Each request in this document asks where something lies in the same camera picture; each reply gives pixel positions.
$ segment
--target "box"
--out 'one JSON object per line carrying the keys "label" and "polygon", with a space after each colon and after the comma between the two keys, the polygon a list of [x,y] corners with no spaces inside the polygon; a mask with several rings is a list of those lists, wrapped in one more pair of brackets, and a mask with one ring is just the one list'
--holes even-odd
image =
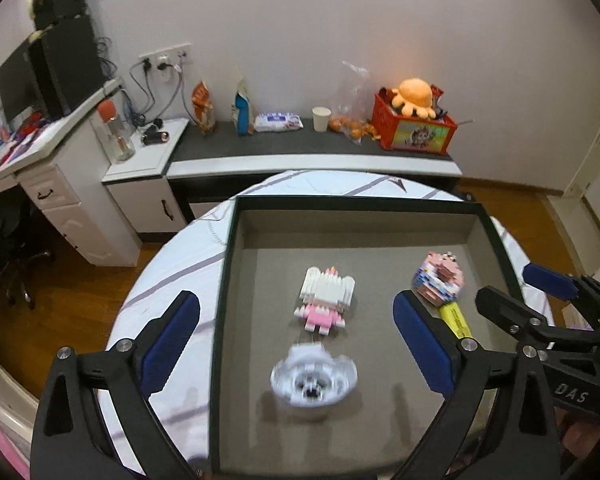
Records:
{"label": "box", "polygon": [[[210,393],[210,459],[221,475],[363,477],[402,463],[443,399],[427,387],[392,304],[429,251],[452,251],[464,272],[458,303],[476,339],[514,351],[516,341],[478,314],[494,285],[522,300],[513,268],[481,205],[362,197],[238,197],[220,287]],[[308,267],[356,280],[347,328],[312,335],[295,318]],[[429,307],[437,314],[437,309]],[[320,340],[358,369],[356,389],[324,420],[276,407],[269,376],[296,342]],[[493,396],[474,424],[484,427]]]}
{"label": "box", "polygon": [[458,127],[448,115],[436,121],[398,115],[378,94],[371,124],[380,135],[380,145],[386,150],[440,155],[446,155],[446,147]]}

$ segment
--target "red box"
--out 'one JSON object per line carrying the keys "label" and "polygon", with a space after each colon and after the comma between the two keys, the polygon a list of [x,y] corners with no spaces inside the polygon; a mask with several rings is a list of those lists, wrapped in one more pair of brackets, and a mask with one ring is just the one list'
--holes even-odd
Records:
{"label": "red box", "polygon": [[380,145],[386,150],[407,150],[446,155],[446,147],[458,125],[447,116],[440,120],[398,115],[376,94],[371,124],[380,135]]}

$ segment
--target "white and pink block figure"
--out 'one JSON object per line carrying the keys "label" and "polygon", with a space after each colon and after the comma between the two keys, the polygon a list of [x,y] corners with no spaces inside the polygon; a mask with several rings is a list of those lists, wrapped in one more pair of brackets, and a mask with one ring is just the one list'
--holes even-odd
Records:
{"label": "white and pink block figure", "polygon": [[341,278],[334,267],[324,272],[309,267],[300,291],[304,305],[294,315],[306,319],[304,329],[309,332],[318,327],[320,334],[328,335],[332,326],[344,328],[342,313],[351,304],[355,285],[351,276]]}
{"label": "white and pink block figure", "polygon": [[429,253],[413,278],[413,287],[435,306],[455,301],[464,275],[451,253]]}

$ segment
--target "paper cup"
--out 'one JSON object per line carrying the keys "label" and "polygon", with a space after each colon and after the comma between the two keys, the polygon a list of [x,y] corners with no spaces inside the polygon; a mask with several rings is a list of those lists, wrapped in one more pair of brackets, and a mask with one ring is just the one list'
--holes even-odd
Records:
{"label": "paper cup", "polygon": [[314,130],[316,132],[326,132],[331,118],[331,110],[324,106],[317,106],[312,112],[314,113]]}

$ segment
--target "computer monitor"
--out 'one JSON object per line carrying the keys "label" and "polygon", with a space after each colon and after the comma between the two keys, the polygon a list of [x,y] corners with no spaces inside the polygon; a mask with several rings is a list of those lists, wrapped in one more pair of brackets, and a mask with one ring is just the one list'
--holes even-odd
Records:
{"label": "computer monitor", "polygon": [[29,40],[23,41],[0,66],[0,100],[4,116],[11,123],[26,108],[38,108],[33,70],[27,58]]}

